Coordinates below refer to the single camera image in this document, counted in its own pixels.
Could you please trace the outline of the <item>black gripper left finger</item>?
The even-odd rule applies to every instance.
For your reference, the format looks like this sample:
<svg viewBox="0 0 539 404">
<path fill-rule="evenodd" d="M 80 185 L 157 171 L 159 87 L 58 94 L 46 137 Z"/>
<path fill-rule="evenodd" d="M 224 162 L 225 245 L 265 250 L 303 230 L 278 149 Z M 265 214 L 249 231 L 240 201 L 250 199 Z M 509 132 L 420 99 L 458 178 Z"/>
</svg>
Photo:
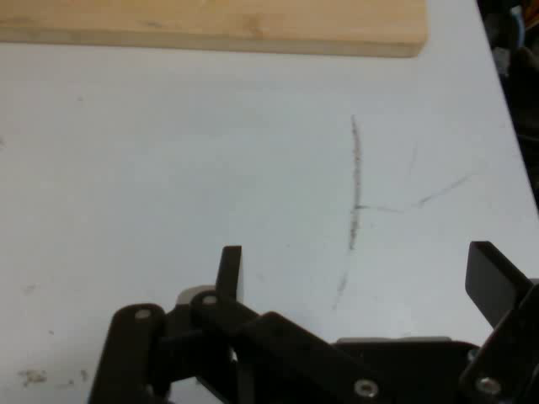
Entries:
<svg viewBox="0 0 539 404">
<path fill-rule="evenodd" d="M 194 378 L 224 403 L 388 403 L 384 378 L 274 312 L 237 300 L 239 246 L 225 247 L 214 285 L 171 311 L 118 310 L 89 393 L 92 403 L 166 403 Z"/>
</svg>

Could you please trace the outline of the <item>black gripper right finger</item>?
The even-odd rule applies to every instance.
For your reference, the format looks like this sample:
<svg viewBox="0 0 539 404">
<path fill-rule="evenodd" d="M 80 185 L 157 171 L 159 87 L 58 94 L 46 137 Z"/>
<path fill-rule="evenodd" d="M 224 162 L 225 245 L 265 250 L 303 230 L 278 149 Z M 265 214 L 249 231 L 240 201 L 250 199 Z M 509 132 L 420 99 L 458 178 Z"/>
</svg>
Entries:
<svg viewBox="0 0 539 404">
<path fill-rule="evenodd" d="M 493 327 L 459 380 L 470 403 L 538 402 L 538 283 L 491 242 L 471 242 L 465 289 Z"/>
</svg>

